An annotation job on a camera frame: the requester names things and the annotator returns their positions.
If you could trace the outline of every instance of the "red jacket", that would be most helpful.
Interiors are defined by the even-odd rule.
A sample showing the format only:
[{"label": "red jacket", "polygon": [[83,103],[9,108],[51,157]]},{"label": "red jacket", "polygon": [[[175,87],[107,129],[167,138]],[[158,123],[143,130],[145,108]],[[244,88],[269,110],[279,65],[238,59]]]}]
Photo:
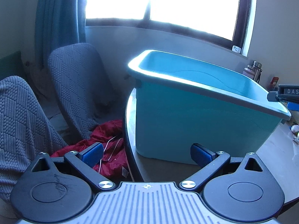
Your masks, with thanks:
[{"label": "red jacket", "polygon": [[[101,142],[104,146],[104,156],[102,158],[100,174],[113,181],[121,179],[128,174],[128,163],[124,149],[124,139],[122,132],[122,121],[112,120],[102,125],[98,125],[92,132],[90,139],[82,140],[75,145],[66,146],[51,155],[51,157],[64,156],[69,151],[81,152],[96,142]],[[93,169],[99,171],[100,164],[96,164]]]}]

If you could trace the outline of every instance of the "blue object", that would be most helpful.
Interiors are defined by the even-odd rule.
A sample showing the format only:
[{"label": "blue object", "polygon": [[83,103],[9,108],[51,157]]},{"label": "blue object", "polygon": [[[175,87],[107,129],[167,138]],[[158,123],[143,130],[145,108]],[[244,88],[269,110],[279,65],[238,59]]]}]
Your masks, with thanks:
[{"label": "blue object", "polygon": [[190,148],[191,159],[201,168],[215,160],[216,154],[204,146],[194,143]]},{"label": "blue object", "polygon": [[94,167],[103,157],[104,147],[102,143],[96,142],[80,152],[79,158],[89,167]]},{"label": "blue object", "polygon": [[138,79],[136,149],[144,157],[194,164],[194,142],[242,157],[291,118],[253,80],[200,60],[147,50],[129,73]]},{"label": "blue object", "polygon": [[288,109],[293,111],[299,111],[299,104],[288,102]]}]

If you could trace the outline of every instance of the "small white object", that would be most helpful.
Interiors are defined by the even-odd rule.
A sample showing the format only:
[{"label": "small white object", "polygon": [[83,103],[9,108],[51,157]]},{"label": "small white object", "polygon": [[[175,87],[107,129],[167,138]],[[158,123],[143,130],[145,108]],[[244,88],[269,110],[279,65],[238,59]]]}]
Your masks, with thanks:
[{"label": "small white object", "polygon": [[124,168],[124,166],[123,166],[122,169],[121,169],[121,174],[122,174],[122,176],[124,176],[125,178],[127,178],[127,176],[129,175],[129,171],[126,170]]},{"label": "small white object", "polygon": [[292,131],[293,133],[299,132],[299,125],[293,125],[293,126],[291,127],[291,131]]},{"label": "small white object", "polygon": [[293,136],[293,141],[296,142],[296,143],[299,143],[299,139],[297,136]]},{"label": "small white object", "polygon": [[240,53],[241,52],[241,48],[240,47],[238,47],[238,46],[233,46],[233,48],[231,49],[233,52],[236,52],[236,53]]}]

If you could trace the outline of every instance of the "bin rim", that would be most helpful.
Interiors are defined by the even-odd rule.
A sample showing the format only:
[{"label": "bin rim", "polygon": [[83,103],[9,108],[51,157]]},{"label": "bin rim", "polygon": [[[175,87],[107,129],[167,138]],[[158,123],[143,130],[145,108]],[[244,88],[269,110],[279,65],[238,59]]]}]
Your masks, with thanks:
[{"label": "bin rim", "polygon": [[[210,98],[215,98],[215,99],[222,100],[225,102],[233,103],[235,105],[240,105],[240,106],[243,106],[246,108],[250,108],[250,109],[253,109],[256,111],[260,111],[260,112],[263,112],[263,113],[266,113],[269,115],[279,117],[284,120],[290,120],[290,118],[292,116],[291,113],[289,112],[289,110],[281,102],[272,102],[272,103],[282,106],[282,108],[285,109],[284,111],[282,111],[278,108],[272,107],[270,105],[264,104],[262,102],[259,102],[257,100],[250,99],[250,98],[238,95],[236,93],[231,93],[231,92],[219,89],[219,88],[211,87],[211,86],[208,86],[205,84],[189,81],[186,79],[182,79],[182,78],[178,78],[178,77],[174,77],[174,76],[170,76],[170,75],[160,74],[157,72],[152,72],[152,71],[147,71],[147,70],[141,69],[139,67],[140,63],[151,52],[161,52],[161,53],[177,55],[177,54],[158,51],[158,50],[146,50],[129,62],[128,73],[131,76],[133,76],[139,80],[148,81],[148,82],[152,82],[155,84],[158,83],[158,84],[162,84],[162,85],[165,85],[168,87],[177,88],[177,89],[180,89],[183,91],[188,91],[191,93],[200,94],[200,95],[207,96]],[[253,81],[253,82],[268,94],[268,91],[266,89],[264,89],[257,82],[255,82],[255,81]]]}]

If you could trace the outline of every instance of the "table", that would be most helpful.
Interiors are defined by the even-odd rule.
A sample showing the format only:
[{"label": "table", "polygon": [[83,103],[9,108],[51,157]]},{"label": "table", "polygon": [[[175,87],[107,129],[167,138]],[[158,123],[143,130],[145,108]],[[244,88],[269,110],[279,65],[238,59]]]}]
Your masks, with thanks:
[{"label": "table", "polygon": [[[197,172],[197,165],[145,158],[136,151],[136,89],[128,99],[125,113],[126,153],[130,171],[137,176],[134,181],[169,182],[179,184]],[[287,124],[279,124],[276,130],[259,148],[257,155],[270,170],[285,194],[285,205],[299,199],[299,145],[292,140],[292,132]]]}]

